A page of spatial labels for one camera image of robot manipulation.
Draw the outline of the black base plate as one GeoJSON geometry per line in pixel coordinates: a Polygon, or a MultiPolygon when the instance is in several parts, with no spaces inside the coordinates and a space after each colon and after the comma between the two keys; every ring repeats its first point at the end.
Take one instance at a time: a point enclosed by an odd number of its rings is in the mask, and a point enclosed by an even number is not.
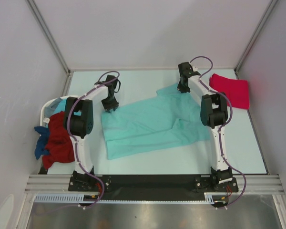
{"type": "Polygon", "coordinates": [[[102,200],[195,201],[206,192],[238,192],[236,178],[217,184],[210,175],[102,175],[74,173],[69,191],[103,193],[102,200]]]}

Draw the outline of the aluminium frame rail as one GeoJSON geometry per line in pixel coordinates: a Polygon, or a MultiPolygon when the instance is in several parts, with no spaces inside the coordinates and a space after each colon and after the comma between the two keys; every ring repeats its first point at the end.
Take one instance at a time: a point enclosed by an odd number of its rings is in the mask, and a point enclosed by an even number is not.
{"type": "Polygon", "coordinates": [[[30,175],[25,193],[65,193],[68,192],[71,175],[30,175]]]}

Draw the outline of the dark blue t-shirt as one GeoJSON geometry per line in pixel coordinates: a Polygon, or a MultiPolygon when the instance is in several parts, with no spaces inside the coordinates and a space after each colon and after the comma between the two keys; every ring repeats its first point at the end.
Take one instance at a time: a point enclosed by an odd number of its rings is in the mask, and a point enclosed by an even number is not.
{"type": "Polygon", "coordinates": [[[43,126],[36,126],[34,130],[40,135],[34,151],[35,157],[38,160],[41,156],[50,154],[48,149],[45,148],[48,143],[50,132],[48,128],[43,126]]]}

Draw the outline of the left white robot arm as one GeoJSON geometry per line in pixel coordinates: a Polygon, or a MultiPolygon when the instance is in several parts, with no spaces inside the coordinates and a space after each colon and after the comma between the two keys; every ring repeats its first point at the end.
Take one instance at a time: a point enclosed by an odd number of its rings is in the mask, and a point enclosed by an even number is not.
{"type": "Polygon", "coordinates": [[[80,97],[69,96],[66,99],[63,127],[67,130],[73,146],[75,167],[69,181],[69,191],[91,191],[101,180],[94,174],[88,144],[88,135],[94,126],[93,106],[101,103],[105,112],[115,111],[119,103],[115,94],[120,90],[117,71],[101,75],[94,87],[80,97]]]}

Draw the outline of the light blue t-shirt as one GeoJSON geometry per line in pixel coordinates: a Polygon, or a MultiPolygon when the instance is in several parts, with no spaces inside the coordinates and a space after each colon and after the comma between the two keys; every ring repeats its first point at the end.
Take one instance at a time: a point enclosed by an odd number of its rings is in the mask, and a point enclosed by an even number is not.
{"type": "Polygon", "coordinates": [[[61,100],[61,101],[58,103],[58,105],[57,105],[57,107],[55,108],[53,114],[60,113],[61,111],[64,112],[64,111],[65,111],[65,106],[66,106],[66,99],[63,99],[63,100],[61,100]]]}

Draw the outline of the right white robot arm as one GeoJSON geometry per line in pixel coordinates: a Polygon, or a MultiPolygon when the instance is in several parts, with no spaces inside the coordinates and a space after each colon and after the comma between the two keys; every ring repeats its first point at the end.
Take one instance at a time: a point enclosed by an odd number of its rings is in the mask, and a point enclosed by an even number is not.
{"type": "Polygon", "coordinates": [[[227,164],[225,153],[225,125],[228,121],[227,101],[223,93],[211,89],[201,79],[198,69],[189,62],[178,65],[179,84],[177,90],[190,93],[200,104],[200,119],[208,127],[211,149],[214,154],[211,165],[211,188],[222,191],[232,181],[231,166],[227,164]]]}

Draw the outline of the dark red t-shirt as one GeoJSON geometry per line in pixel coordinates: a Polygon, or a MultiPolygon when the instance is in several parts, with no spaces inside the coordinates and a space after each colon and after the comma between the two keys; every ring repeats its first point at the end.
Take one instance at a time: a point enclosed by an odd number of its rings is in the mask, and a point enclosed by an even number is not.
{"type": "Polygon", "coordinates": [[[45,149],[49,155],[42,157],[43,166],[49,169],[55,162],[71,163],[75,161],[73,146],[67,130],[63,126],[64,111],[53,114],[48,123],[50,132],[45,149]]]}

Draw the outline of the white laundry basket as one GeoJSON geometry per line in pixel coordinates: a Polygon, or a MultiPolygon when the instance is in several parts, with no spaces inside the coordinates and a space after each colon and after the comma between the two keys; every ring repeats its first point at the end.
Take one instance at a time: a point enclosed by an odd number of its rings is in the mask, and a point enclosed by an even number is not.
{"type": "Polygon", "coordinates": [[[43,107],[41,108],[40,113],[40,126],[48,128],[48,124],[50,122],[50,117],[53,115],[55,108],[57,107],[58,103],[63,100],[69,98],[69,96],[62,96],[46,102],[43,107]]]}

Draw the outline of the folded red t-shirt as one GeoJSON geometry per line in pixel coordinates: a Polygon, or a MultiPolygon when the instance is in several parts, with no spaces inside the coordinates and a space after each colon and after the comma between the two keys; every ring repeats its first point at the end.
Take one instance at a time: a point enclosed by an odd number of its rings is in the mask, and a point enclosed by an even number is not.
{"type": "Polygon", "coordinates": [[[228,79],[214,73],[209,79],[209,85],[219,92],[224,92],[232,107],[249,109],[248,81],[228,79]]]}

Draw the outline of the teal t-shirt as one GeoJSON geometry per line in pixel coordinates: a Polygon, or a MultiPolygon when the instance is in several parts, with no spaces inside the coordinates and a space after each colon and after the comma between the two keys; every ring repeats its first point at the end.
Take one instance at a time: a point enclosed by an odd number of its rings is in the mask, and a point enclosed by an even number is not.
{"type": "Polygon", "coordinates": [[[177,85],[157,90],[157,96],[102,113],[107,158],[191,145],[208,141],[200,120],[200,105],[177,85]]]}

